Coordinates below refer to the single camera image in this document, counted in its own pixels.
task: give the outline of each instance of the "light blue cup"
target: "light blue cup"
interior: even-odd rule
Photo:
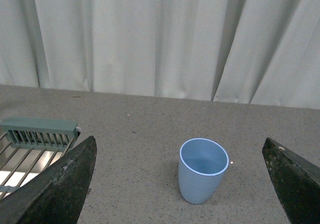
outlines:
[[[180,148],[179,187],[192,204],[205,202],[216,191],[229,165],[225,149],[218,143],[194,138]]]

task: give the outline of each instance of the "dish rack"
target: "dish rack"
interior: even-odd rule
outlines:
[[[0,122],[0,201],[70,150],[81,133],[72,120],[8,117]]]

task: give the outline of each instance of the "cup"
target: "cup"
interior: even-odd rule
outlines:
[[[180,148],[178,180],[183,198],[201,204],[211,197],[229,165],[225,149],[205,139],[187,140]]]

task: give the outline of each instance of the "white curtain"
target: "white curtain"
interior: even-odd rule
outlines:
[[[0,0],[0,84],[320,109],[320,0]]]

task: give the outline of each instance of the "table surface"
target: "table surface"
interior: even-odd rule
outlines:
[[[78,122],[97,157],[79,224],[289,223],[270,180],[267,137],[320,166],[320,110],[0,85],[9,116]],[[206,202],[186,202],[178,185],[180,146],[221,144],[229,165]]]

